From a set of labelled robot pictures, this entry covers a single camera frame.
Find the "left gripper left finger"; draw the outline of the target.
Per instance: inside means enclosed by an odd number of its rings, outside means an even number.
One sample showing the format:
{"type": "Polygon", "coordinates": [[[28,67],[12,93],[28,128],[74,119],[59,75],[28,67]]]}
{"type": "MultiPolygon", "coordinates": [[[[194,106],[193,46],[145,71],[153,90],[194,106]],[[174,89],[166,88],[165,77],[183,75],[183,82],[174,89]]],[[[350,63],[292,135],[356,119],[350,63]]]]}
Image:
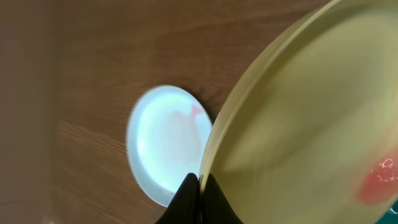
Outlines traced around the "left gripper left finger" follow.
{"type": "Polygon", "coordinates": [[[184,178],[164,214],[155,224],[196,224],[199,211],[199,181],[194,173],[184,178]]]}

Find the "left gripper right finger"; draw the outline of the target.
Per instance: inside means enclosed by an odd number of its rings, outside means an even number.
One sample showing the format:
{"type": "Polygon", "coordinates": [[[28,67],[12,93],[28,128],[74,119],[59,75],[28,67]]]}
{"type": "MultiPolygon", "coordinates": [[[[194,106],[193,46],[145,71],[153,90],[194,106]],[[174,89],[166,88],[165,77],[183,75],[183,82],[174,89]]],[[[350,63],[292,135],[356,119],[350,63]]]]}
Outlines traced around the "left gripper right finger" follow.
{"type": "Polygon", "coordinates": [[[231,208],[212,174],[208,176],[203,193],[202,223],[243,224],[231,208]]]}

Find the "light blue plate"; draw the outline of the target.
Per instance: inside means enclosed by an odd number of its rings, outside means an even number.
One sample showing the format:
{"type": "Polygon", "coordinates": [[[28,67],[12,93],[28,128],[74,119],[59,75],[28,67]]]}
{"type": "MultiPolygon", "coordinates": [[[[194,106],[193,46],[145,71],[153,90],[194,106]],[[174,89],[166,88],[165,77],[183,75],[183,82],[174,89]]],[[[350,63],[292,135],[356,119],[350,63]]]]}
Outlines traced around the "light blue plate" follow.
{"type": "Polygon", "coordinates": [[[155,203],[168,207],[189,173],[198,175],[212,121],[189,92],[172,85],[146,91],[126,130],[132,174],[155,203]]]}

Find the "yellow-green plate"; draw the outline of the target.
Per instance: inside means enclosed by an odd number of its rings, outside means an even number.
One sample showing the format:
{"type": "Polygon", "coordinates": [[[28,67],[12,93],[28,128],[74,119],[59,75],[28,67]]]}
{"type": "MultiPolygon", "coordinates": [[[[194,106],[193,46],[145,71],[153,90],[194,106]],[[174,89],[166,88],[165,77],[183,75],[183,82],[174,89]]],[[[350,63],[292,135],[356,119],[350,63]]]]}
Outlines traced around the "yellow-green plate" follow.
{"type": "Polygon", "coordinates": [[[397,200],[397,2],[331,1],[278,36],[217,116],[211,177],[244,223],[376,223],[397,200]]]}

